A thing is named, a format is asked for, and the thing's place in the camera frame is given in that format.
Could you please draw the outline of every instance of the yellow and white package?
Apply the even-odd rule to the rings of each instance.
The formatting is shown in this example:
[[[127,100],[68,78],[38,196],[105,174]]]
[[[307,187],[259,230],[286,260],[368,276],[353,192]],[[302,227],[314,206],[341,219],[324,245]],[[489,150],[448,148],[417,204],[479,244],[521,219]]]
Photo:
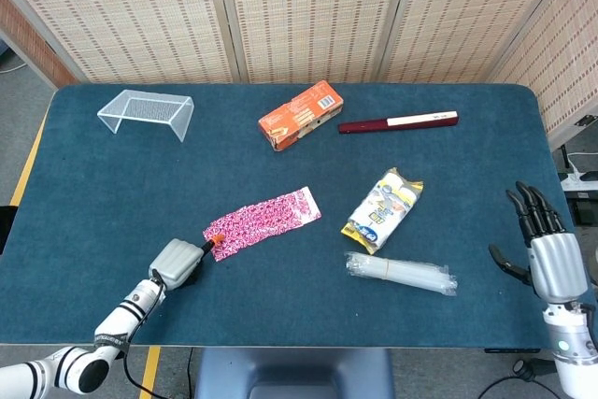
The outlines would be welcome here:
[[[407,181],[396,168],[388,170],[350,215],[341,233],[374,254],[415,205],[422,190],[423,182]]]

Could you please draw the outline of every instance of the barcode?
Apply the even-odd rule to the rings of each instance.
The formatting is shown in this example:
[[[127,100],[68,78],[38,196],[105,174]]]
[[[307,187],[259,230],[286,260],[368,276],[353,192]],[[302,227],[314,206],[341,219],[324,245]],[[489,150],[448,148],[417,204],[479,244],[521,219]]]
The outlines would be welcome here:
[[[327,107],[331,107],[334,103],[335,103],[334,98],[331,97],[330,95],[326,95],[324,98],[322,98],[318,102],[318,105],[320,105],[320,107],[322,109],[326,109]]]

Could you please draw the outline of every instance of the red pen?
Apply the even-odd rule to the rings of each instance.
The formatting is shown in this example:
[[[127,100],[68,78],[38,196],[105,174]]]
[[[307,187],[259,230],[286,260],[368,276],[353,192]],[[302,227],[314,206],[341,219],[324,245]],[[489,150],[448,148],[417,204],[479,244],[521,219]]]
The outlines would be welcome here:
[[[349,121],[338,125],[338,132],[370,133],[372,131],[416,130],[418,128],[435,128],[438,126],[456,125],[459,121],[457,111],[433,112],[416,116],[390,117],[374,121]]]

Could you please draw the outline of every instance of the clear acrylic stand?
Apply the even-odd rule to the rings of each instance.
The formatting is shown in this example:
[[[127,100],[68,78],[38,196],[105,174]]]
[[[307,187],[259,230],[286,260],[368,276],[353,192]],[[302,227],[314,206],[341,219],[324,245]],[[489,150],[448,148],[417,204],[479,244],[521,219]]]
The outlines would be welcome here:
[[[181,142],[185,138],[194,104],[191,97],[167,93],[124,90],[97,112],[97,117],[116,134],[123,119],[164,123]]]

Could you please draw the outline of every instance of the gray floor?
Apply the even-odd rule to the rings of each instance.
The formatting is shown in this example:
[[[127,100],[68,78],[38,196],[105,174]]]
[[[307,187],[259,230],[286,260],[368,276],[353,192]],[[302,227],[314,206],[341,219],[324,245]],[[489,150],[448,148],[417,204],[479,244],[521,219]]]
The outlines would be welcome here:
[[[5,55],[0,58],[0,71],[19,63],[16,56]],[[0,204],[7,204],[51,99],[52,90],[28,67],[0,75],[0,88]],[[598,151],[598,125],[593,125],[576,137],[569,144],[569,149]],[[555,155],[555,162],[560,163],[558,155]],[[584,160],[584,157],[577,157],[576,162],[579,162],[580,169],[598,168],[598,162],[589,158]],[[577,233],[584,253],[590,255],[598,245],[596,228],[577,229]],[[47,346],[2,346],[0,366],[44,358],[57,349]],[[192,359],[193,374],[197,371],[200,352],[196,351]],[[171,397],[187,394],[185,370],[189,354],[188,348],[162,349],[154,387],[157,393]],[[137,380],[143,377],[146,355],[146,349],[131,349],[130,371]],[[397,349],[393,352],[397,398],[476,398],[488,384],[509,375],[512,363],[519,357],[515,354],[485,354],[481,349]],[[556,375],[541,378],[541,381],[564,397]],[[53,391],[48,397],[65,399],[74,395]],[[133,399],[139,397],[139,392],[127,382],[121,362],[116,362],[103,388],[89,397]],[[507,397],[541,399],[552,396],[536,385],[513,381],[493,389],[485,399]]]

